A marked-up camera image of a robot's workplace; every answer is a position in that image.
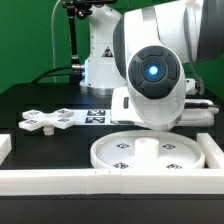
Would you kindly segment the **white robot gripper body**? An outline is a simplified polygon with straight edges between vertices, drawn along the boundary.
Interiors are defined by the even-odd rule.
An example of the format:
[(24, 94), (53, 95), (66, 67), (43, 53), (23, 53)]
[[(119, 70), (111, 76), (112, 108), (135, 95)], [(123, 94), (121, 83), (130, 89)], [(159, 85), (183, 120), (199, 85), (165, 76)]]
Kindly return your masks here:
[(149, 119), (140, 118), (136, 113), (126, 87), (116, 88), (111, 101), (111, 122), (114, 124), (133, 124), (144, 128), (173, 128), (175, 126), (205, 127), (214, 124), (214, 115), (219, 112), (209, 100), (187, 100), (187, 103), (206, 103), (205, 109), (185, 109), (183, 113), (172, 122), (165, 122), (158, 115)]

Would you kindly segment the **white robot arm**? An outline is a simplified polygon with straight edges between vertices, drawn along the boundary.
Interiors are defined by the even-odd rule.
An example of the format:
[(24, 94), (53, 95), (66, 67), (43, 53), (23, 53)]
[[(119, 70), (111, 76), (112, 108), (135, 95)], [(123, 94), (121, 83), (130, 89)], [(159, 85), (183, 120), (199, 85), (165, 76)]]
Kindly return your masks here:
[(119, 14), (92, 6), (90, 55), (80, 86), (112, 93), (123, 121), (169, 130), (185, 114), (183, 65), (224, 54), (224, 0), (175, 0)]

